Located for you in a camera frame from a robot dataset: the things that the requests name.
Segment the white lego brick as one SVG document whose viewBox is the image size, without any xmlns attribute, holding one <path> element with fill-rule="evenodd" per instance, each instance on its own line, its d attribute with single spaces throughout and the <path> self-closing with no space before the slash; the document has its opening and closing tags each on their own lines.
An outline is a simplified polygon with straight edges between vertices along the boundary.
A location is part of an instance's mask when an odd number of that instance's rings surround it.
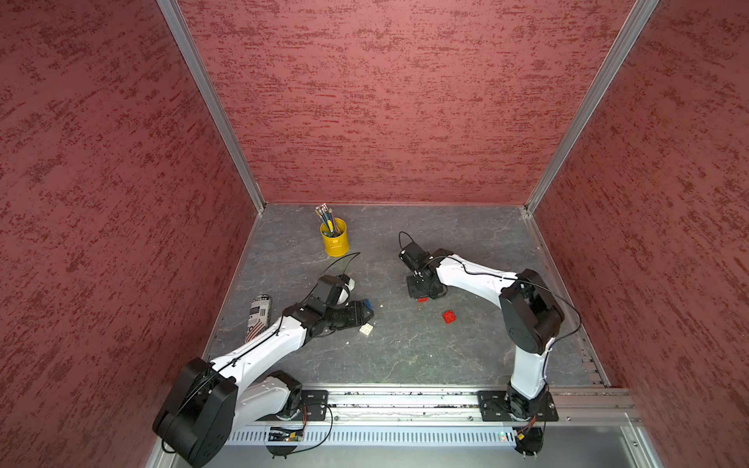
<svg viewBox="0 0 749 468">
<path fill-rule="evenodd" d="M 374 331 L 374 327 L 370 324 L 365 324 L 359 329 L 360 333 L 363 335 L 366 335 L 367 337 Z"/>
</svg>

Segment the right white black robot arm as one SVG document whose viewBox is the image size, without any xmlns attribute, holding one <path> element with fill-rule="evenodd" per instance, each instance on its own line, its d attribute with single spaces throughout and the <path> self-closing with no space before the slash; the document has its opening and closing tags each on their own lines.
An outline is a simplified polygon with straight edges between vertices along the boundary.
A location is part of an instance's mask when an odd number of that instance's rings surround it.
<svg viewBox="0 0 749 468">
<path fill-rule="evenodd" d="M 457 288 L 499 308 L 515 345 L 507 409 L 517 420 L 529 420 L 542 411 L 548 394 L 548 356 L 566 319 L 561 296 L 532 269 L 520 273 L 495 270 L 450 251 L 429 253 L 415 242 L 401 249 L 399 259 L 411 271 L 407 277 L 411 298 L 436 300 Z"/>
</svg>

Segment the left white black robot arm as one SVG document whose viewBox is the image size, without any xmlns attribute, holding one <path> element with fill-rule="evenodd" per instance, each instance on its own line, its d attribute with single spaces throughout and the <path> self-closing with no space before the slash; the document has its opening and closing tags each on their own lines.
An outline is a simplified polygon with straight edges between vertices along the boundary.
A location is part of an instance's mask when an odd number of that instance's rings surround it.
<svg viewBox="0 0 749 468">
<path fill-rule="evenodd" d="M 203 467 L 224 447 L 232 430 L 267 415 L 293 417 L 302 384 L 284 372 L 266 371 L 329 329 L 356 329 L 375 312 L 364 300 L 319 312 L 295 304 L 268 330 L 234 351 L 207 362 L 195 358 L 179 372 L 158 411 L 153 432 L 191 467 Z"/>
</svg>

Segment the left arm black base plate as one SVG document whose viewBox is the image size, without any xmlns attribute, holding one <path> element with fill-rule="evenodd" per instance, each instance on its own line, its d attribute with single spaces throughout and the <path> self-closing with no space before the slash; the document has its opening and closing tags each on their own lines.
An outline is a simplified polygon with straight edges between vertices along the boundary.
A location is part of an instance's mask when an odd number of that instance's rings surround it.
<svg viewBox="0 0 749 468">
<path fill-rule="evenodd" d="M 295 390 L 274 417 L 281 421 L 323 421 L 328 414 L 328 402 L 327 390 Z"/>
</svg>

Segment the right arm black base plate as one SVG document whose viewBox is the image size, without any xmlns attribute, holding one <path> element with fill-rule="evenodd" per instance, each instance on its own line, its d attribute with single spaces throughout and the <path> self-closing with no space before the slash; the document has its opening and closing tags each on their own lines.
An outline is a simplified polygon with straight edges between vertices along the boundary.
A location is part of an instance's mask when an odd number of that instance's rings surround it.
<svg viewBox="0 0 749 468">
<path fill-rule="evenodd" d="M 478 391 L 478 408 L 484 422 L 529 423 L 557 422 L 559 415 L 551 394 L 542 390 L 534 399 L 528 399 L 511 389 L 507 391 Z"/>
</svg>

